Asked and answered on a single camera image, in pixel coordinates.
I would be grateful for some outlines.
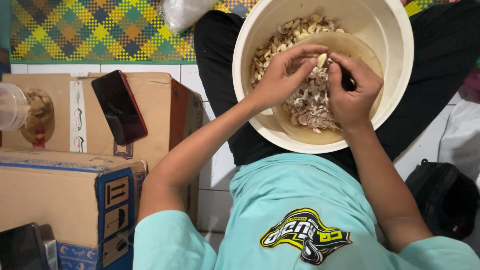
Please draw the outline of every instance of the black pants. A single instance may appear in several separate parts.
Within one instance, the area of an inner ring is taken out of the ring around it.
[[[200,78],[216,117],[235,104],[232,59],[244,19],[209,11],[197,23],[194,45]],[[412,17],[415,57],[408,87],[392,115],[376,133],[393,161],[448,104],[480,56],[480,4],[477,0],[437,5]],[[229,140],[235,165],[289,152],[243,125]],[[318,156],[359,179],[349,148]]]

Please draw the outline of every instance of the plaid pattern mat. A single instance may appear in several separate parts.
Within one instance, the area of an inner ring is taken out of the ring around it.
[[[195,63],[192,29],[173,36],[160,0],[12,0],[12,63]],[[214,7],[247,16],[258,0]],[[406,7],[413,15],[437,0]]]

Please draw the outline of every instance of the smartphone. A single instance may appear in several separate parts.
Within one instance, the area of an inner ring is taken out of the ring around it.
[[[129,144],[147,135],[145,122],[120,70],[93,80],[92,87],[118,145]]]
[[[50,269],[38,224],[0,232],[0,265],[2,270]]]

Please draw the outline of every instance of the black bag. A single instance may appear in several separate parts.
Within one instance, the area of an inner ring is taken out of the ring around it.
[[[433,235],[462,240],[472,233],[480,195],[455,165],[423,159],[405,184]]]

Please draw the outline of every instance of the white plastic bowl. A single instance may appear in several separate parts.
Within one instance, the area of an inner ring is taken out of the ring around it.
[[[233,54],[233,85],[238,101],[252,86],[250,63],[258,45],[282,24],[306,17],[323,8],[322,15],[336,18],[347,33],[367,43],[379,58],[384,72],[384,93],[372,118],[377,129],[392,114],[407,88],[413,66],[413,33],[400,0],[260,0],[240,30]],[[290,151],[319,154],[347,147],[345,140],[312,145],[296,141],[285,133],[271,109],[250,119],[250,124],[270,142]]]

